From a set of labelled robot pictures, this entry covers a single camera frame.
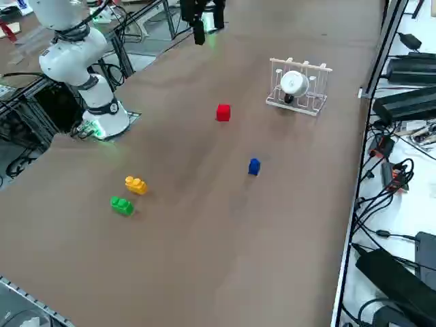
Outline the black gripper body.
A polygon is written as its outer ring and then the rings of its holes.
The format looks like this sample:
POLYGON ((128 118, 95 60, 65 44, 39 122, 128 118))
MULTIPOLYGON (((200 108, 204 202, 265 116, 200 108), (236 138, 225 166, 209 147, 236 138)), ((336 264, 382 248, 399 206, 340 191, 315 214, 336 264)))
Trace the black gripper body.
MULTIPOLYGON (((193 23, 196 20, 199 20, 206 9, 209 1, 207 0, 180 0, 180 9, 181 16, 185 22, 193 23)), ((213 17, 214 17, 214 9, 215 6, 222 6, 225 9, 225 1, 224 0, 213 0, 213 17)))

